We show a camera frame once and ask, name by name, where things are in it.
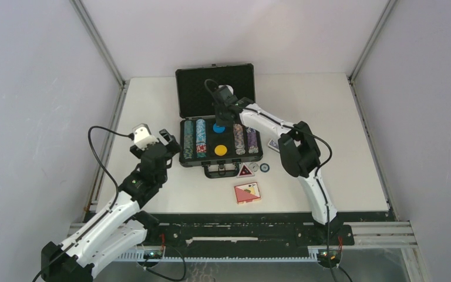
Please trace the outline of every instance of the white table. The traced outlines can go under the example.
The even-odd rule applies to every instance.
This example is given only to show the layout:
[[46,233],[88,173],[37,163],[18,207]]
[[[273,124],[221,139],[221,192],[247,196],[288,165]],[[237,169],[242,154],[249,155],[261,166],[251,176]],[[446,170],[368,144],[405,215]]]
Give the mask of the white table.
[[[343,73],[256,75],[257,103],[279,118],[307,122],[315,135],[333,149],[332,160],[321,170],[330,197],[339,211],[386,211],[385,196],[346,76]],[[147,123],[155,134],[167,129],[179,139],[179,105],[174,77],[133,78],[117,131],[129,133]],[[144,207],[150,213],[282,213],[309,212],[310,206],[298,181],[281,166],[278,153],[262,137],[264,158],[270,171],[254,177],[208,179],[202,167],[184,168],[178,156],[168,171],[169,180]],[[131,141],[116,137],[108,170],[118,183],[138,160],[129,152]],[[321,160],[328,151],[319,144]],[[234,186],[258,182],[262,199],[237,204]],[[104,177],[97,210],[114,195],[113,183]]]

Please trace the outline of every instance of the white wall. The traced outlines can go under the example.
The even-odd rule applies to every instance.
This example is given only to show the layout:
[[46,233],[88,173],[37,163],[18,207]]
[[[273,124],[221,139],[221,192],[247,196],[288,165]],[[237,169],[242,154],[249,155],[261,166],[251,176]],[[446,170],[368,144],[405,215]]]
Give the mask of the white wall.
[[0,1],[0,281],[31,281],[82,214],[87,129],[109,123],[117,93],[68,1]]
[[396,208],[451,281],[451,1],[400,1],[356,89]]
[[125,79],[237,62],[349,75],[386,2],[84,0]]

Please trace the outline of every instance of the blue poker chip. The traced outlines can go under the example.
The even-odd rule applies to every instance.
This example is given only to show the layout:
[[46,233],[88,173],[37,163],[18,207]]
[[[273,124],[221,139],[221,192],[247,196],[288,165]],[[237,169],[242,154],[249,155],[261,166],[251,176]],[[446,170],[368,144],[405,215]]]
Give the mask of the blue poker chip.
[[224,126],[218,126],[217,124],[214,124],[213,131],[215,133],[223,133],[224,131],[226,131],[226,128]]
[[268,164],[266,164],[266,163],[263,163],[263,164],[260,165],[260,171],[261,172],[268,172],[270,169],[271,169],[271,167]]

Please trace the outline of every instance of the triangular card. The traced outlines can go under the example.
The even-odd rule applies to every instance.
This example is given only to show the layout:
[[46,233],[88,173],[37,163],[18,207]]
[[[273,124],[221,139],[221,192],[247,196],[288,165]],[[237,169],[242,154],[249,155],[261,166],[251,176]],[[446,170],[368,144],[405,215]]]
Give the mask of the triangular card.
[[255,176],[255,173],[245,164],[243,163],[240,168],[240,172],[238,173],[237,178],[250,177]]
[[234,187],[234,191],[238,204],[260,200],[260,190],[258,189],[257,182],[236,186]]

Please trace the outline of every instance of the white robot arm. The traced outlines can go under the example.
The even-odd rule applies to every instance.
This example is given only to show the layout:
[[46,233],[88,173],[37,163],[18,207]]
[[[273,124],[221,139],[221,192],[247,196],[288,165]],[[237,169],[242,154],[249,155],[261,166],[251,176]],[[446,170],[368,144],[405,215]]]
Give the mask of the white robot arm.
[[[321,177],[321,152],[315,142],[315,139],[320,138],[312,134],[308,125],[304,122],[295,125],[279,119],[247,98],[238,100],[229,85],[219,85],[215,91],[210,91],[207,85],[206,88],[214,98],[217,124],[231,126],[240,123],[277,140],[281,163],[288,174],[297,177],[307,194],[314,221],[323,226],[333,221],[337,209]],[[332,226],[338,228],[341,224],[336,220]]]
[[45,281],[93,281],[114,259],[145,241],[158,221],[141,211],[167,181],[167,169],[180,146],[166,130],[160,134],[164,145],[147,125],[136,127],[130,138],[130,151],[141,160],[136,169],[117,187],[108,204],[75,234],[56,245],[42,249],[42,276]]
[[[285,122],[284,120],[265,112],[255,103],[249,104],[240,113],[240,119],[244,126],[251,127],[267,135],[272,140],[279,140],[282,135],[288,134],[294,126],[291,122]],[[335,218],[336,208],[331,202],[327,189],[324,186],[321,171],[319,170],[316,176],[316,170],[317,168],[315,167],[308,173],[307,177],[298,176],[297,179],[307,194],[314,220],[318,223],[326,224],[328,222],[326,206],[329,207],[329,221]]]

